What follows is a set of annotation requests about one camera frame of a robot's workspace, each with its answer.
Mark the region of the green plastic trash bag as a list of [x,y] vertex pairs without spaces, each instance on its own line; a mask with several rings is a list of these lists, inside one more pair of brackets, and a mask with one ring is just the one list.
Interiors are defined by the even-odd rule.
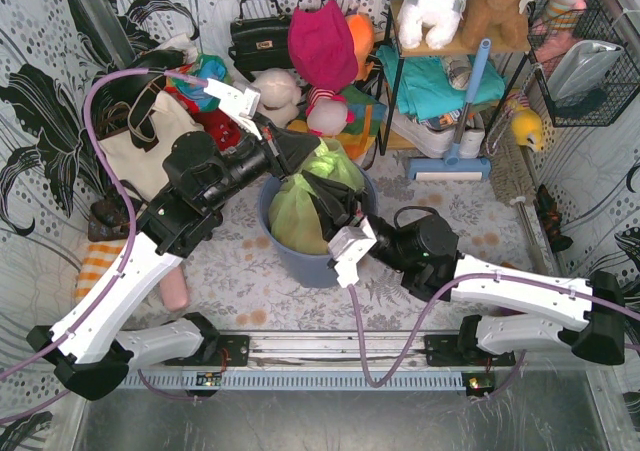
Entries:
[[365,188],[362,172],[348,157],[342,144],[332,138],[322,141],[300,171],[284,181],[268,210],[271,235],[286,248],[308,255],[326,255],[328,245],[312,201],[315,192],[302,172],[336,181],[354,191]]

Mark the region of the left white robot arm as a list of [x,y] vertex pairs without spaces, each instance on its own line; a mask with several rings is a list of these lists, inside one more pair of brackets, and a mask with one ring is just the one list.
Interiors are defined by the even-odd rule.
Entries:
[[219,332],[197,312],[146,330],[122,327],[149,291],[210,239],[229,198],[265,173],[294,174],[321,143],[262,116],[251,123],[254,130],[225,152],[203,131],[177,138],[162,163],[168,183],[138,218],[134,240],[67,316],[29,332],[28,343],[66,389],[98,400],[133,370],[217,355]]

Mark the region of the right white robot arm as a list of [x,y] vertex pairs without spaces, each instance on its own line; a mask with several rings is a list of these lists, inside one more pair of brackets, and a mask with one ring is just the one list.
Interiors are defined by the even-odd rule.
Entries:
[[459,252],[458,235],[435,211],[398,226],[365,212],[364,193],[308,171],[302,176],[341,287],[355,286],[358,263],[369,255],[400,273],[402,287],[428,306],[443,300],[512,310],[507,317],[464,318],[456,351],[466,360],[567,349],[587,362],[623,364],[625,320],[632,312],[614,275],[561,278],[494,265]]

